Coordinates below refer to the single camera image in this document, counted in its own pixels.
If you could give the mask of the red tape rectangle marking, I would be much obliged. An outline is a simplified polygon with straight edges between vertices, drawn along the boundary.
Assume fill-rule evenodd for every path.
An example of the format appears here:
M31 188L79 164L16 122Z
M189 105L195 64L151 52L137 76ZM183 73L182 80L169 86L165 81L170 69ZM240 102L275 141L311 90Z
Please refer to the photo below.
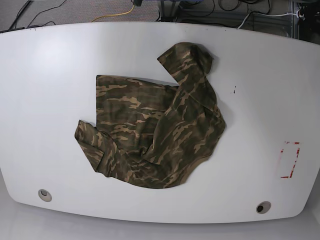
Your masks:
M301 143L285 141L280 151L277 175L280 179L291 179L299 158Z

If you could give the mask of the camouflage t-shirt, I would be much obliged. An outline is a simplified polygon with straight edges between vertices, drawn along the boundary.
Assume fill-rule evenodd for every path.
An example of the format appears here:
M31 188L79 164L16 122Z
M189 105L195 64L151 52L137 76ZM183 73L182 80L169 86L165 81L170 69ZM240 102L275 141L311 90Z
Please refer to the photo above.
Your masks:
M179 42L158 57L176 81L96 77L96 124L80 120L74 137L97 173L128 184L166 189L184 184L213 154L226 122L207 79L214 58Z

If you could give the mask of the aluminium frame rail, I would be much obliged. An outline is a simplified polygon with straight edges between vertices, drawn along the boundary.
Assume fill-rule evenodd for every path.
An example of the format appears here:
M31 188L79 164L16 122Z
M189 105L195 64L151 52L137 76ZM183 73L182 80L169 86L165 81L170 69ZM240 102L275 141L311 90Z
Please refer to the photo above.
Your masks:
M288 11L292 13L290 17L290 26L291 26L291 33L290 36L292 39L299 40L300 39L300 27L298 25L299 17L298 17L298 11L299 11L298 4L295 0L289 0L288 1Z

